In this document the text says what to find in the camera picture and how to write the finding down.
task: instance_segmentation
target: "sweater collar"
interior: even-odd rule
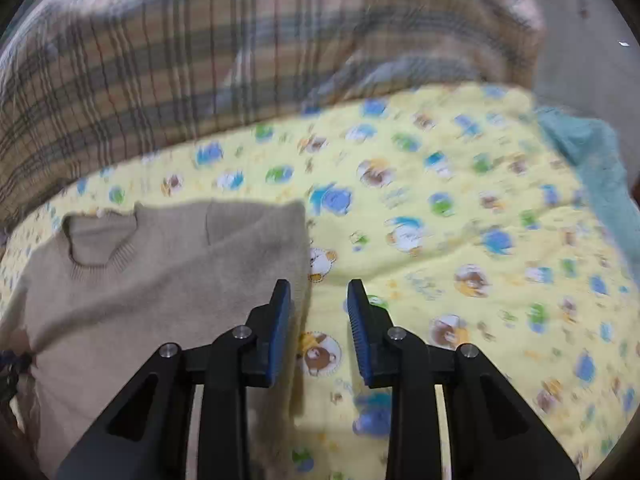
[[[135,258],[137,251],[144,244],[142,238],[148,231],[148,209],[137,203],[131,215],[120,215],[109,211],[101,218],[67,215],[56,234],[57,252],[62,257],[63,265],[75,280],[97,279],[121,273]],[[130,227],[128,234],[111,252],[104,264],[83,264],[74,259],[74,232],[99,228],[99,224],[109,225],[112,222],[123,228]]]

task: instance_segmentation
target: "plaid blanket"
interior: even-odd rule
[[[0,226],[92,171],[428,82],[530,86],[534,0],[36,0],[0,55]]]

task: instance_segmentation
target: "teal cloth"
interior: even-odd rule
[[[574,167],[591,209],[640,286],[640,210],[629,196],[615,130],[604,121],[572,117],[557,108],[538,108],[536,115],[546,141]]]

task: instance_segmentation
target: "knit sweater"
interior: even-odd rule
[[[0,348],[23,334],[34,354],[36,399],[26,406],[22,396],[22,407],[43,472],[54,475],[162,343],[211,343],[285,278],[295,305],[287,361],[274,388],[248,395],[252,458],[280,476],[308,254],[299,203],[137,205],[129,216],[65,218],[32,254],[0,325]]]

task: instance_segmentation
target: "yellow blanket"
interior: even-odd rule
[[[308,205],[312,296],[291,407],[300,478],[384,476],[390,396],[358,375],[351,278],[425,341],[476,343],[583,477],[635,411],[638,292],[522,90],[433,86],[103,170],[16,229],[2,305],[66,213],[206,197]]]

